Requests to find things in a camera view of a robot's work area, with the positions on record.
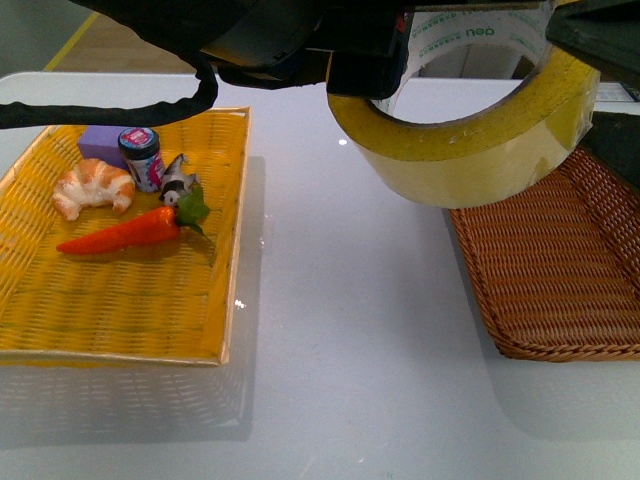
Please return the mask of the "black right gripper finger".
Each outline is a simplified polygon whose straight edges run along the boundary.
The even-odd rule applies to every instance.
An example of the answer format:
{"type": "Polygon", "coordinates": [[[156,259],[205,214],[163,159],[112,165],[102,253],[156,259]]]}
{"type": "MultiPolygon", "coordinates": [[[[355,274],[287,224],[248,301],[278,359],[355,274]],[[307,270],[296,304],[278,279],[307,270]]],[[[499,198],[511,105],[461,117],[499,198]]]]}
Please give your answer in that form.
{"type": "MultiPolygon", "coordinates": [[[[554,46],[599,72],[639,88],[639,3],[577,1],[555,9],[546,27],[554,46]]],[[[580,145],[639,188],[639,117],[597,112],[580,145]]]]}

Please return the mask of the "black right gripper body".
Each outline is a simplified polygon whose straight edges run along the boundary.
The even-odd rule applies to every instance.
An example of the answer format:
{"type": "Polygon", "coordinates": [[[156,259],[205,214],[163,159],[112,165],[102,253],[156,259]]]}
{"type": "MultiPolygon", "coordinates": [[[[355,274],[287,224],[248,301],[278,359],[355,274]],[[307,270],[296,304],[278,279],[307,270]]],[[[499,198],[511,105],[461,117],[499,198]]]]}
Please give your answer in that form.
{"type": "Polygon", "coordinates": [[[226,83],[387,98],[405,72],[413,17],[400,1],[86,1],[84,7],[226,83]]]}

